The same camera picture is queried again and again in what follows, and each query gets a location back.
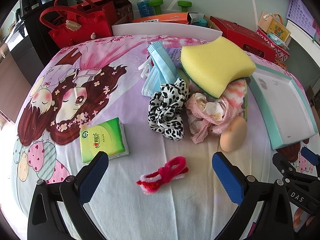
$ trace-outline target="leopard print scrunchie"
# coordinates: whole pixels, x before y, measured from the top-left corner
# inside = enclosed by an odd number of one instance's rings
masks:
[[[155,132],[179,141],[184,137],[183,123],[180,116],[189,99],[190,91],[186,82],[180,78],[174,84],[163,84],[161,92],[156,92],[150,99],[148,123]]]

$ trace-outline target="blue gripper pad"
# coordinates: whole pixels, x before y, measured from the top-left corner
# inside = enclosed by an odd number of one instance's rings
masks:
[[[317,166],[319,164],[318,156],[307,147],[302,147],[301,155],[305,157],[313,166]]]
[[[212,156],[213,170],[216,172],[231,201],[240,205],[244,199],[244,189],[228,166],[232,166],[231,163],[229,162],[229,165],[227,165],[218,153]]]
[[[81,205],[88,203],[96,191],[100,180],[106,172],[109,164],[108,154],[103,153],[97,162],[91,167],[88,175],[84,178],[78,189],[78,200]]]

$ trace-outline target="red handbag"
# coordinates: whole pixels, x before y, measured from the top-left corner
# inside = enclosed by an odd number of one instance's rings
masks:
[[[81,5],[76,8],[53,6],[41,13],[40,22],[52,29],[49,35],[60,49],[89,41],[93,33],[95,39],[113,35],[111,26],[118,20],[113,2],[97,6],[91,0],[85,1],[92,7],[87,11],[82,11]],[[58,25],[44,19],[44,15],[52,11],[57,11],[62,16],[62,21],[59,21]]]

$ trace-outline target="plastic bottle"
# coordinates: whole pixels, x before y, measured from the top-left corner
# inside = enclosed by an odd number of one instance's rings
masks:
[[[146,16],[151,16],[152,11],[149,7],[149,0],[138,0],[137,1],[137,6],[140,12],[141,17],[146,17]]]

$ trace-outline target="face mask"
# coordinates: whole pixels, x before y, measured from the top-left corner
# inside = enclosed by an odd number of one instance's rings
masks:
[[[160,91],[160,85],[162,84],[173,84],[177,78],[177,70],[168,53],[162,46],[161,41],[152,43],[148,51],[150,57],[154,63],[152,67],[149,64],[149,74],[146,82],[142,87],[142,95],[151,97],[155,92]]]

